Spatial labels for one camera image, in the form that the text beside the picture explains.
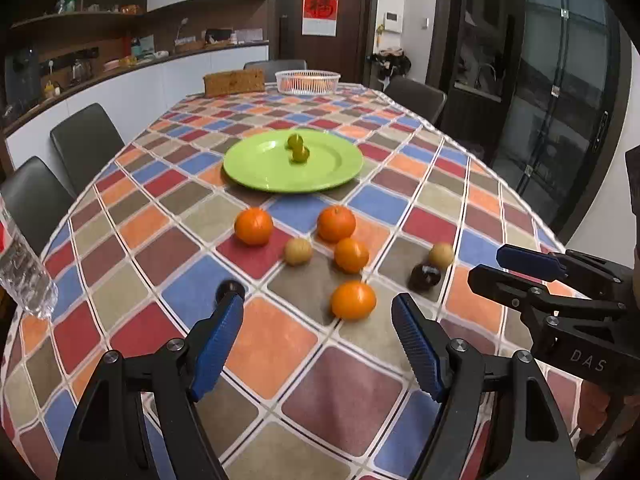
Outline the tan round fruit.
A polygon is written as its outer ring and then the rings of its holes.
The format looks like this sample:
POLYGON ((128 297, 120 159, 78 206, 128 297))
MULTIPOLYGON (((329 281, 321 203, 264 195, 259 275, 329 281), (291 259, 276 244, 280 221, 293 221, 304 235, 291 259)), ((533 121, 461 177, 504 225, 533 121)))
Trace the tan round fruit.
POLYGON ((283 259, 289 266, 301 266, 312 258, 313 253, 310 241, 306 238, 290 238, 284 246, 283 259))
POLYGON ((436 243, 427 255, 427 262, 441 271, 448 269, 454 262, 454 248, 447 243, 436 243))

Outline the dark plum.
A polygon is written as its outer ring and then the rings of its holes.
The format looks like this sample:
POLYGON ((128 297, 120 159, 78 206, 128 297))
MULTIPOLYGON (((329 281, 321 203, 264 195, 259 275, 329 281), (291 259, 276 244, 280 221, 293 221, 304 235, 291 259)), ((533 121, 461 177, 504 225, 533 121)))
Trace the dark plum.
POLYGON ((416 292, 428 292, 442 279, 442 271, 436 266, 421 262, 411 270, 408 287, 416 292))
POLYGON ((224 301, 224 297, 228 295, 239 296, 242 300, 245 300, 245 287, 237 280, 223 280, 216 289, 215 294, 215 306, 221 304, 224 301))

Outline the orange tangerine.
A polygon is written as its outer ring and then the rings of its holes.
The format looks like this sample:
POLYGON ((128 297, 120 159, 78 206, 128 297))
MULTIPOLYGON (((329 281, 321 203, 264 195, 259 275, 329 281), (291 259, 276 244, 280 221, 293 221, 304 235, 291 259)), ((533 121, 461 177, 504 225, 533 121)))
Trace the orange tangerine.
POLYGON ((328 243, 335 244, 344 238, 351 237, 355 229, 356 217, 344 206, 326 207, 318 215, 318 237, 328 243))
POLYGON ((346 321, 366 318, 376 307, 376 295, 371 286, 360 281, 349 281, 338 286, 330 299, 334 316, 346 321))
POLYGON ((335 245, 334 262, 344 272, 357 274, 369 262, 368 248, 358 240, 343 238, 335 245))
POLYGON ((247 208, 235 218, 234 235, 247 246, 264 246, 269 242, 272 231, 272 218, 262 208, 247 208))

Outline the white kitchen counter cabinet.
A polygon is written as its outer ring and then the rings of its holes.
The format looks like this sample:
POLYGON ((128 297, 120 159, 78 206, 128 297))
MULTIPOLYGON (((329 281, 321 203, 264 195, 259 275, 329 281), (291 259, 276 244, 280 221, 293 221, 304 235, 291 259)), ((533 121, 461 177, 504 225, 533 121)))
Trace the white kitchen counter cabinet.
POLYGON ((17 168, 32 156, 62 174, 50 131, 62 120, 98 103, 106 111, 122 140, 129 142, 186 96, 204 91, 208 74, 239 70, 247 62, 269 58, 267 41, 207 50, 175 58, 162 58, 103 79, 75 93, 68 92, 51 106, 40 108, 6 135, 6 149, 17 168))

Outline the glass sliding door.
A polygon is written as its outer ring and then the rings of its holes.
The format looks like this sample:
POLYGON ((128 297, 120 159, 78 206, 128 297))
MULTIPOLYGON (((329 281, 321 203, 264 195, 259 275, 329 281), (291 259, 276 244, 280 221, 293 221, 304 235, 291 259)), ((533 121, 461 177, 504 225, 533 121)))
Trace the glass sliding door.
POLYGON ((629 44, 606 0, 518 3, 518 76, 492 166, 566 243, 612 157, 608 128, 629 88, 629 44))

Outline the black chair right side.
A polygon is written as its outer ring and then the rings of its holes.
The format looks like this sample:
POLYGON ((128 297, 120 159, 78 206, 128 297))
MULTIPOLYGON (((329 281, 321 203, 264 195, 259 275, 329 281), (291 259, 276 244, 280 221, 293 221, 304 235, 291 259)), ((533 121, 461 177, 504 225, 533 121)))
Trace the black chair right side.
POLYGON ((384 93, 433 125, 437 124, 447 101, 447 95, 442 90, 404 76, 394 77, 384 93))

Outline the black chair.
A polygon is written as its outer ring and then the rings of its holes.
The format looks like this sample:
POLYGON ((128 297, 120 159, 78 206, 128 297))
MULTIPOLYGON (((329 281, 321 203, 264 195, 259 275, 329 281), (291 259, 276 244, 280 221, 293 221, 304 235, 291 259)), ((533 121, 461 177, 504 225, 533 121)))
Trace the black chair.
POLYGON ((433 125, 437 124, 447 101, 447 95, 442 90, 404 76, 394 77, 384 93, 433 125))
POLYGON ((76 194, 125 146, 99 103, 88 105, 60 122, 51 130, 50 138, 76 194))
POLYGON ((37 156, 26 160, 2 183, 1 195, 37 255, 74 202, 73 196, 37 156))

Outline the black chair near left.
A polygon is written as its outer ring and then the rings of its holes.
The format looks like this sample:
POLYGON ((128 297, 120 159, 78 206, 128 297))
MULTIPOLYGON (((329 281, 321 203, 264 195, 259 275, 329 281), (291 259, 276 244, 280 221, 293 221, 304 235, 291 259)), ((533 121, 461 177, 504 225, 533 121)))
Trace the black chair near left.
POLYGON ((37 255, 74 202, 73 196, 37 156, 26 160, 2 183, 1 195, 37 255))

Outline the green small fruit front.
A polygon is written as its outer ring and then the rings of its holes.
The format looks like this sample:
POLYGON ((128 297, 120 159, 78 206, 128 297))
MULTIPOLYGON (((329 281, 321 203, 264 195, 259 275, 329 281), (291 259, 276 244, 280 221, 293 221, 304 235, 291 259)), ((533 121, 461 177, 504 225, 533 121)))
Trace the green small fruit front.
POLYGON ((306 148, 305 145, 294 146, 294 148, 292 148, 292 161, 296 164, 304 164, 309 156, 309 148, 306 148))

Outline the green small fruit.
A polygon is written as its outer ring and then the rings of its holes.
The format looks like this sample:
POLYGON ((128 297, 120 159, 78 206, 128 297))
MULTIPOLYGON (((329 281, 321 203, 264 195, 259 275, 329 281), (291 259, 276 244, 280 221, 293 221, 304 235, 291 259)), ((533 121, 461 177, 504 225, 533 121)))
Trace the green small fruit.
POLYGON ((292 148, 292 161, 296 164, 304 164, 309 156, 309 148, 306 148, 305 145, 294 146, 294 148, 292 148))
POLYGON ((288 150, 298 150, 304 146, 304 139, 298 133, 293 133, 286 140, 286 148, 288 150))

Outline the green small fruit back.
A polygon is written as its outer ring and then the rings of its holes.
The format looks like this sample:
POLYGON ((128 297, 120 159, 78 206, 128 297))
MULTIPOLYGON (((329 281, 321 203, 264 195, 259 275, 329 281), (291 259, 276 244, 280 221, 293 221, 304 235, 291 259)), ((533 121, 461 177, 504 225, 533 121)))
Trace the green small fruit back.
POLYGON ((298 133, 293 133, 286 140, 286 148, 288 150, 298 150, 304 146, 304 139, 298 133))

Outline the dark wooden door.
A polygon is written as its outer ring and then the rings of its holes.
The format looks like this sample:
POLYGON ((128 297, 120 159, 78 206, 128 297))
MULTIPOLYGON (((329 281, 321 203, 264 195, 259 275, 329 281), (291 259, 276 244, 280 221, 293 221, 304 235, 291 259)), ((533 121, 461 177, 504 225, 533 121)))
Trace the dark wooden door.
POLYGON ((361 82, 370 14, 371 0, 272 0, 271 56, 361 82))

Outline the black chair table end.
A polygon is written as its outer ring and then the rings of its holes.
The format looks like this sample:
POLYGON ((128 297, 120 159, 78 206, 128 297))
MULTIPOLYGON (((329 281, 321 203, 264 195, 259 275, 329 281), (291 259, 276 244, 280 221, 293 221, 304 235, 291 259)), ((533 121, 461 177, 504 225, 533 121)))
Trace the black chair table end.
POLYGON ((282 70, 306 70, 307 62, 305 60, 270 60, 247 62, 244 70, 261 70, 264 75, 265 82, 276 82, 277 72, 282 70))

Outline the red and white door poster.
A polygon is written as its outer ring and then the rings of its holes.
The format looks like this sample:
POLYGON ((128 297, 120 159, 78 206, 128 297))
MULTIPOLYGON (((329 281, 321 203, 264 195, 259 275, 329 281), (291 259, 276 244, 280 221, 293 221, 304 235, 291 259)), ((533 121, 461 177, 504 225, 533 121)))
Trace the red and white door poster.
POLYGON ((335 37, 338 0, 303 0, 302 35, 335 37))

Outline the woven wicker box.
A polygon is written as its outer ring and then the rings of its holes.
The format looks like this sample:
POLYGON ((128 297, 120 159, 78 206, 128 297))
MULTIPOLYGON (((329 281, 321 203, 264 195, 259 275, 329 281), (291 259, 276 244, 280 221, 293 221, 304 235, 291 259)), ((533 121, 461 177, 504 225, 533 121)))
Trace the woven wicker box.
POLYGON ((203 80, 206 98, 265 90, 264 72, 256 68, 208 74, 203 80))

